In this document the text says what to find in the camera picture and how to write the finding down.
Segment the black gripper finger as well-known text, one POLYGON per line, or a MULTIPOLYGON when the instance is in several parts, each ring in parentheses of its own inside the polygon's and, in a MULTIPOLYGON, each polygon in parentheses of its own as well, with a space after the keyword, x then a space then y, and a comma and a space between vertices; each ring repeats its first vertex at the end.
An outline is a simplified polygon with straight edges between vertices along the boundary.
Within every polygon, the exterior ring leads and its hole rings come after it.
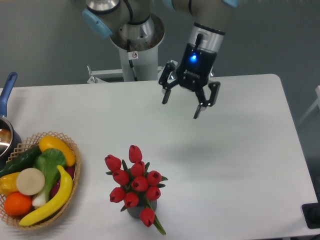
POLYGON ((166 104, 168 102, 172 88, 178 84, 177 79, 169 82, 170 74, 175 72, 176 64, 173 61, 167 62, 158 80, 158 83, 162 86, 162 92, 164 94, 162 104, 166 104))
POLYGON ((193 116, 194 119, 197 119, 199 117, 201 111, 204 111, 207 107, 212 107, 213 105, 215 105, 220 86, 221 86, 221 83, 219 81, 209 81, 208 87, 211 91, 209 99, 206 99, 203 87, 199 87, 195 91, 199 104, 194 113, 194 116, 193 116))

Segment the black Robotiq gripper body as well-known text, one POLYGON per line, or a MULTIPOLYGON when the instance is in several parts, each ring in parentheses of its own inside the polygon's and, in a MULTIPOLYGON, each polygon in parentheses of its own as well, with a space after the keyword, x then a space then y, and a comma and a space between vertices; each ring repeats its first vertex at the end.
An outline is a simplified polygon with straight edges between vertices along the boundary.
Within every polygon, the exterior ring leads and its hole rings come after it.
POLYGON ((188 43, 176 70, 178 84, 192 92, 202 89, 209 81, 216 56, 216 52, 207 52, 188 43))

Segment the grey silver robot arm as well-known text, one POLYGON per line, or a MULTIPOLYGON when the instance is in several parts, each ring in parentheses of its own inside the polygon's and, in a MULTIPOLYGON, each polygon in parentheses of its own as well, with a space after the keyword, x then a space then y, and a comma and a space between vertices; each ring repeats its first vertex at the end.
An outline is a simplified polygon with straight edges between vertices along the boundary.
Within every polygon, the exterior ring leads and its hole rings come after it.
POLYGON ((166 104, 175 86, 198 99, 195 116, 216 103, 220 83, 210 80, 214 61, 238 3, 235 0, 166 0, 164 4, 194 17, 180 63, 170 60, 158 71, 158 46, 165 29, 149 0, 88 0, 82 17, 101 38, 118 48, 126 82, 158 80, 166 104))

